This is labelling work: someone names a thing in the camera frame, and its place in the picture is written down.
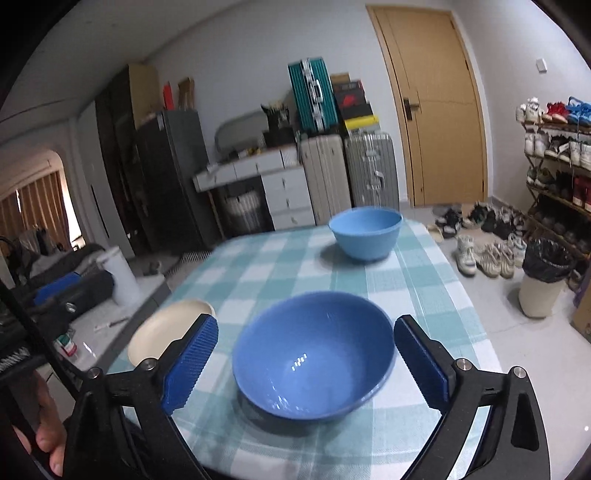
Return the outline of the person's hand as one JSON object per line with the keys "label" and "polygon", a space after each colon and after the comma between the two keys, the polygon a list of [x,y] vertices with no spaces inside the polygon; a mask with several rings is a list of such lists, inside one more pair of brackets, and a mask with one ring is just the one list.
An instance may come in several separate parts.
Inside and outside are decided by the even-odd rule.
{"label": "person's hand", "polygon": [[61,477],[67,434],[46,381],[33,371],[18,379],[10,389],[26,424],[35,433],[35,445],[49,455],[50,470]]}

